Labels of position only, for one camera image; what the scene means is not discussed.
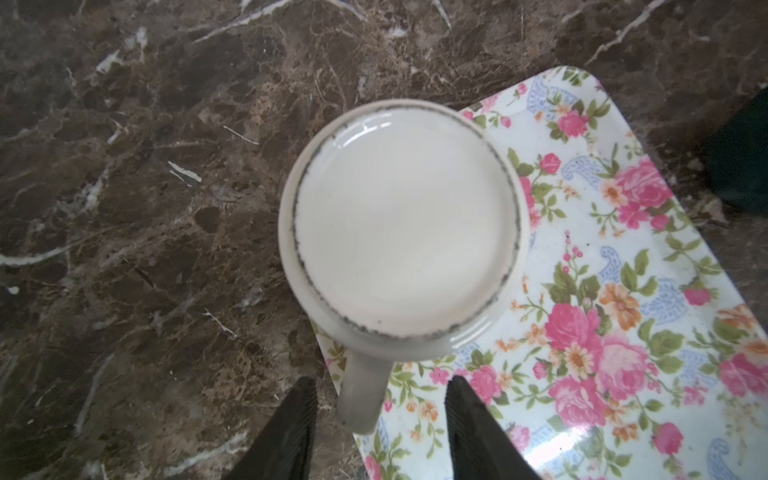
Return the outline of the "white mug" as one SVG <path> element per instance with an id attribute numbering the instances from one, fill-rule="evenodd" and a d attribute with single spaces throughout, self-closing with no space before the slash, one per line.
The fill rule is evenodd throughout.
<path id="1" fill-rule="evenodd" d="M 436 359 L 496 324 L 530 249 L 526 195 L 474 122 L 415 99 L 327 124 L 293 165 L 279 252 L 309 318 L 346 350 L 337 414 L 378 422 L 398 362 Z"/>

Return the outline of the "floral rectangular tray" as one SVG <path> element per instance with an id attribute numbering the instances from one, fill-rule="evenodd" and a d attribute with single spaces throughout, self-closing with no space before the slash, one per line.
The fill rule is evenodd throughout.
<path id="1" fill-rule="evenodd" d="M 398 364 L 371 479 L 449 479 L 465 378 L 545 479 L 763 479 L 767 336 L 598 79 L 547 70 L 464 110 L 520 175 L 520 290 L 457 352 Z"/>

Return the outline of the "dark teal mug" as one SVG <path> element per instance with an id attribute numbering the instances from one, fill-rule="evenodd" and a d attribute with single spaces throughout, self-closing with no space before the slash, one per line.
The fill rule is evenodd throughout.
<path id="1" fill-rule="evenodd" d="M 767 215 L 767 88 L 704 144 L 711 190 L 737 209 Z"/>

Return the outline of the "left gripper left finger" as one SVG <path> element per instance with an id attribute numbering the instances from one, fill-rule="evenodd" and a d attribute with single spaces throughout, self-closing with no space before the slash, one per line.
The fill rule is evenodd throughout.
<path id="1" fill-rule="evenodd" d="M 318 412 L 316 383 L 300 377 L 225 479 L 308 479 Z"/>

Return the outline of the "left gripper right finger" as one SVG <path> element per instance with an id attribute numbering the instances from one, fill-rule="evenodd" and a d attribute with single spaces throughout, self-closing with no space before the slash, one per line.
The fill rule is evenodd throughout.
<path id="1" fill-rule="evenodd" d="M 449 381 L 444 405 L 454 479 L 540 479 L 464 377 Z"/>

